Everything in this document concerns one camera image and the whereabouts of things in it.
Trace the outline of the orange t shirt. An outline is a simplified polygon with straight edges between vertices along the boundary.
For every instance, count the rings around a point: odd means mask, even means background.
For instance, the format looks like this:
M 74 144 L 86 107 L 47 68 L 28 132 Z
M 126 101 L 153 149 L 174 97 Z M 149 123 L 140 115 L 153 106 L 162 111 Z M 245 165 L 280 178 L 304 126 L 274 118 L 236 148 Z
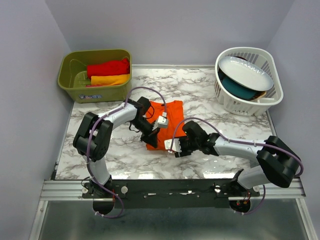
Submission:
M 162 115 L 164 112 L 164 104 L 151 101 L 151 106 L 145 114 L 147 121 L 153 123 L 157 120 L 158 116 Z M 183 101 L 174 100 L 168 102 L 167 106 L 167 119 L 168 127 L 161 128 L 157 135 L 157 147 L 152 147 L 150 144 L 146 144 L 146 149 L 148 151 L 165 151 L 165 140 L 169 140 L 173 137 L 174 131 L 179 124 L 184 119 L 184 108 Z

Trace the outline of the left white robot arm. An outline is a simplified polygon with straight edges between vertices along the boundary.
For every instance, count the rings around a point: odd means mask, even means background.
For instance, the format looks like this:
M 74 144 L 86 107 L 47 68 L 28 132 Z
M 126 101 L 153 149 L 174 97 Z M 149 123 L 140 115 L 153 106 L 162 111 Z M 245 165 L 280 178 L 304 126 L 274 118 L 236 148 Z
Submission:
M 129 99 L 119 107 L 100 115 L 88 112 L 73 140 L 73 147 L 86 161 L 91 176 L 93 191 L 101 198 L 111 192 L 111 175 L 107 170 L 104 157 L 108 151 L 112 131 L 129 122 L 140 133 L 140 140 L 154 148 L 158 147 L 159 128 L 155 122 L 148 122 L 144 117 L 151 107 L 151 102 L 140 97 L 138 101 Z

